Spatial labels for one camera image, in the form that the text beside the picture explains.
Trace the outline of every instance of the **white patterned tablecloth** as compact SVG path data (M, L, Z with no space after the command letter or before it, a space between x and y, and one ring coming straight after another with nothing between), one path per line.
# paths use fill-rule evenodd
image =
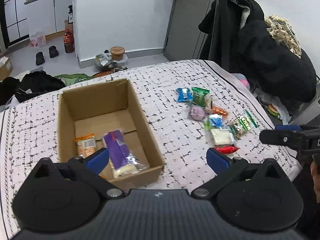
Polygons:
M178 87L210 89L215 103L229 111L229 120L243 114L244 109L251 111L259 128L239 141L240 150L233 156L244 157L252 163L275 158L289 175L298 166L289 155L295 156L294 151L260 143L260 130L274 128L271 120L252 94L214 62L185 60L145 66L65 89L119 78L132 81L166 163L161 178L148 188L192 191L215 176L206 163L206 151L212 147L212 139L203 123L187 118L187 105L176 102ZM0 113L0 239L10 239L19 231L11 209L12 199L32 168L43 157L58 161L57 113L59 94L63 90L33 98Z

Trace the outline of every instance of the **floor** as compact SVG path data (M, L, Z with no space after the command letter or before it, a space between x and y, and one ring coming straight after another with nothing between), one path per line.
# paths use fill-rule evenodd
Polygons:
M49 47L52 45L56 46L59 52L59 56L55 58L49 57ZM13 66L10 76L15 77L22 72L37 68L36 54L39 51L43 52L45 60L45 63L40 66L42 66L44 71L49 75L57 76L61 74L85 73L88 76L92 76L99 72L95 66L80 68L76 54L74 52L70 54L65 53L63 37L59 37L48 41L47 44L42 47L33 48L29 45L9 54L8 57ZM163 55L130 58L128 59L127 67L135 68L168 61L169 60Z

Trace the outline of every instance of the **black slipper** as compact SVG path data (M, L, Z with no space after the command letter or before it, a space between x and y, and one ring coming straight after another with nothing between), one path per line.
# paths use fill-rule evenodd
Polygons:
M42 51L36 54L36 65L39 66L44 63L44 57Z
M57 51L56 46L49 47L49 54L50 54L50 58L57 57L59 55L59 52Z

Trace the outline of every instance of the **green mat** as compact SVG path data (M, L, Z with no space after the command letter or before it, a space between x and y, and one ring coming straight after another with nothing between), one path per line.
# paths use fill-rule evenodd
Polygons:
M55 78L59 78L68 87L82 81L90 80L94 77L90 77L86 74L63 74L55 76Z

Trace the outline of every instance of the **gray door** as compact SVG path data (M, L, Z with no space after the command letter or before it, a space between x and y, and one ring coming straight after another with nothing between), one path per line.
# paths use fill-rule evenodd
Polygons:
M198 58L206 38L199 23L214 0L175 0L164 45L164 55L171 61Z

